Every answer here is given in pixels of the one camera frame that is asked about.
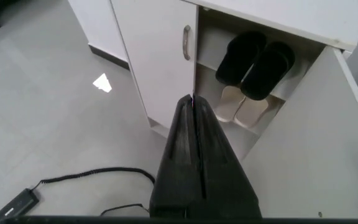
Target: black slipper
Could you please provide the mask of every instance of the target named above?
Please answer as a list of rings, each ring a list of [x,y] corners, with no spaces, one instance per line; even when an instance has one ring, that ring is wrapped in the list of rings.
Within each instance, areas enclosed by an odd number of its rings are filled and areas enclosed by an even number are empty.
[[[265,44],[266,37],[260,32],[238,35],[227,46],[226,55],[216,71],[216,79],[225,85],[240,84]]]
[[[294,62],[295,54],[287,44],[269,44],[242,82],[241,92],[253,100],[263,100],[292,68]]]

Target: slipper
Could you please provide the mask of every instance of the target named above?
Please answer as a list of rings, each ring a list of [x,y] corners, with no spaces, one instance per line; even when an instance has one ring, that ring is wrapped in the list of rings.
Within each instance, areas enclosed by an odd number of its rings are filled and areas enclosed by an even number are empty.
[[[246,98],[238,109],[234,122],[243,128],[249,129],[252,128],[259,119],[264,115],[269,107],[267,100],[251,100]]]
[[[218,106],[214,109],[216,118],[222,122],[232,121],[244,98],[238,87],[226,86]]]
[[[260,32],[246,32],[230,41],[216,79],[225,85],[238,85],[266,45],[266,36]]]
[[[241,83],[241,92],[253,100],[263,100],[292,68],[294,61],[295,54],[287,44],[269,44]]]

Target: cabinet top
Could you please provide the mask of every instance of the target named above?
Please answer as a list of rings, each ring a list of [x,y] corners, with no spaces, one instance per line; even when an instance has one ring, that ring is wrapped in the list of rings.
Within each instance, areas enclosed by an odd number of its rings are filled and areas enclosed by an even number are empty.
[[[185,1],[340,49],[358,42],[358,0]]]

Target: white slipper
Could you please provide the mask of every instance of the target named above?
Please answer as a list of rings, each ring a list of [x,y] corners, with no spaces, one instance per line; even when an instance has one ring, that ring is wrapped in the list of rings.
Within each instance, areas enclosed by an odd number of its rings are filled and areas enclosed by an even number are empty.
[[[222,122],[232,121],[245,97],[238,87],[226,86],[218,106],[214,109],[216,118]]]
[[[238,109],[234,122],[243,128],[251,128],[263,116],[268,107],[269,103],[266,99],[256,101],[246,98]]]

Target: black object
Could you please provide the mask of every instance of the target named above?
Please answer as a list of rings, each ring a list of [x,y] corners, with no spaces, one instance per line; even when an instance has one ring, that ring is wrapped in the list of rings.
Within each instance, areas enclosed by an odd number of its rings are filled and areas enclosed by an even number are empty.
[[[38,202],[39,200],[33,191],[24,189],[0,210],[0,222],[6,218],[18,217],[26,214]]]
[[[1,224],[358,224],[358,219],[329,219],[329,218],[263,218],[260,220],[184,220],[175,218],[139,218],[139,217],[86,217],[86,216],[35,216],[10,218]]]
[[[263,100],[292,68],[294,62],[295,54],[287,44],[269,44],[242,82],[241,92],[253,100]]]
[[[238,35],[227,46],[226,55],[216,71],[216,79],[225,85],[240,84],[265,45],[266,37],[260,32]]]
[[[200,96],[177,104],[149,210],[151,218],[261,218],[258,198]]]

